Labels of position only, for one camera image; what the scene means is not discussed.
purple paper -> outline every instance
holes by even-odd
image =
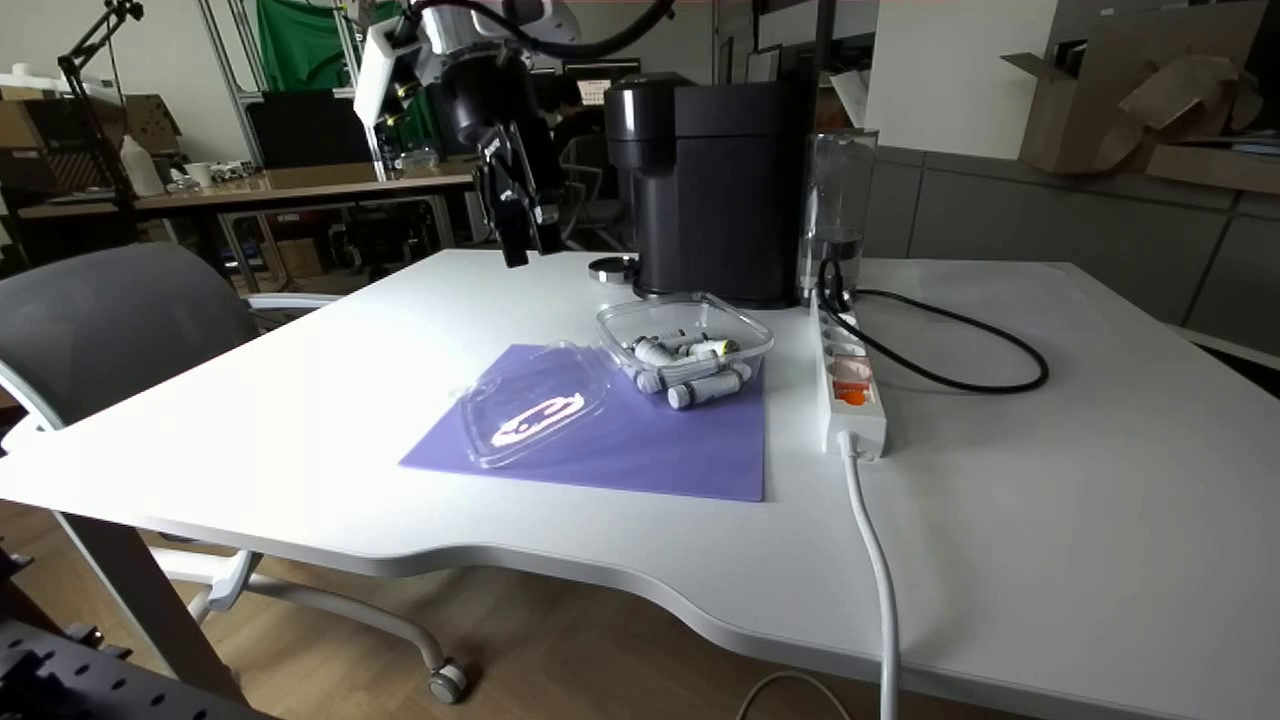
[[[522,358],[563,347],[508,347],[487,370],[518,370]],[[765,365],[744,393],[671,411],[662,397],[636,393],[616,370],[601,415],[530,448],[508,466],[475,466],[459,404],[402,454],[408,466],[469,470],[487,481],[547,481],[707,498],[765,498]]]

